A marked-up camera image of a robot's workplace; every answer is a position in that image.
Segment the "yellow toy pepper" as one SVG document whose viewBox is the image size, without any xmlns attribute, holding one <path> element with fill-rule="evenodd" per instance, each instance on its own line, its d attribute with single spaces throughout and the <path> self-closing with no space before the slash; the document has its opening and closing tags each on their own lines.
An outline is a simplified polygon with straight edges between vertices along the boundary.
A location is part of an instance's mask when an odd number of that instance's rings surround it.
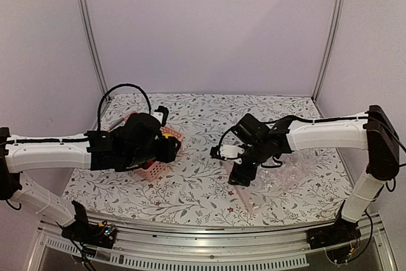
<svg viewBox="0 0 406 271">
<path fill-rule="evenodd" d="M 177 137 L 175 135 L 170 134 L 170 133 L 164 133 L 163 136 L 165 138 L 167 138 L 167 139 L 174 138 L 175 140 L 177 140 Z"/>
</svg>

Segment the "clear zip top bag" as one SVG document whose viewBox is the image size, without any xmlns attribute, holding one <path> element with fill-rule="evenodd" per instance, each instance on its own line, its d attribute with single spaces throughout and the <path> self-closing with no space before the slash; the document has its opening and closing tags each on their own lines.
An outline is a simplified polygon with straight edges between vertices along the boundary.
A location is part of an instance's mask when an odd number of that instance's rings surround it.
<svg viewBox="0 0 406 271">
<path fill-rule="evenodd" d="M 317 165 L 317 158 L 310 151 L 299 151 L 281 157 L 279 168 L 257 170 L 256 178 L 248 187 L 233 185 L 230 204 L 236 204 L 254 214 L 276 204 L 276 200 L 297 187 Z"/>
</svg>

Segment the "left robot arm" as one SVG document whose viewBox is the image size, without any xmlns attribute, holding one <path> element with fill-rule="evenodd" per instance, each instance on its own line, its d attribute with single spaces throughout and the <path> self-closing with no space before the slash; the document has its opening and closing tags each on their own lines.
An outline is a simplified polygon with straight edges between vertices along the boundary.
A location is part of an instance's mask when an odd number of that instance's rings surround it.
<svg viewBox="0 0 406 271">
<path fill-rule="evenodd" d="M 86 210 L 40 186 L 25 172 L 73 168 L 125 172 L 154 161 L 176 159 L 181 141 L 162 131 L 163 119 L 155 114 L 131 114 L 112 131 L 94 130 L 61 138 L 27 138 L 1 128 L 1 200 L 13 201 L 51 218 L 81 242 L 94 237 Z"/>
</svg>

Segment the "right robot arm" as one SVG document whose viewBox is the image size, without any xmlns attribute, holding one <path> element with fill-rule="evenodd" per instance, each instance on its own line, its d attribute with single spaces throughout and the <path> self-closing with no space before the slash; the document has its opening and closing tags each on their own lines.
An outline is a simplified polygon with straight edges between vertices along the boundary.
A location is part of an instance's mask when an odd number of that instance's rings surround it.
<svg viewBox="0 0 406 271">
<path fill-rule="evenodd" d="M 352 116 L 304 119 L 285 116 L 273 122 L 261 122 L 246 114 L 231 127 L 241 145 L 221 145 L 219 156 L 234 162 L 230 183 L 249 186 L 257 168 L 269 159 L 306 149 L 349 148 L 366 150 L 369 161 L 365 172 L 344 200 L 338 221 L 328 230 L 334 243 L 343 242 L 384 184 L 400 171 L 399 137 L 378 105 Z"/>
</svg>

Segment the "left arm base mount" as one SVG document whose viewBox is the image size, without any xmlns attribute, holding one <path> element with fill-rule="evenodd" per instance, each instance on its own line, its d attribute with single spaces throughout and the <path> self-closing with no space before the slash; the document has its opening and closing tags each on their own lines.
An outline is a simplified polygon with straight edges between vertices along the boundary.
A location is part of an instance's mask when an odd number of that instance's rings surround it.
<svg viewBox="0 0 406 271">
<path fill-rule="evenodd" d="M 74 222 L 62 228 L 62 237 L 84 245 L 112 249 L 117 236 L 116 225 L 107 220 L 92 224 L 85 207 L 77 201 L 71 203 L 75 211 Z"/>
</svg>

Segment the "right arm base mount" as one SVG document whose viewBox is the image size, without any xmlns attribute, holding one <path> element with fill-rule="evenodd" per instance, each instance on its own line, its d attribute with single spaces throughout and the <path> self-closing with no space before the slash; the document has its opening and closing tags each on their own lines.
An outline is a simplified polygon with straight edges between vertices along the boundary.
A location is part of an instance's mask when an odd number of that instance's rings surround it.
<svg viewBox="0 0 406 271">
<path fill-rule="evenodd" d="M 335 264 L 348 263 L 360 245 L 358 223 L 337 218 L 332 225 L 311 228 L 306 231 L 306 241 L 310 249 L 331 247 L 326 251 L 327 258 Z"/>
</svg>

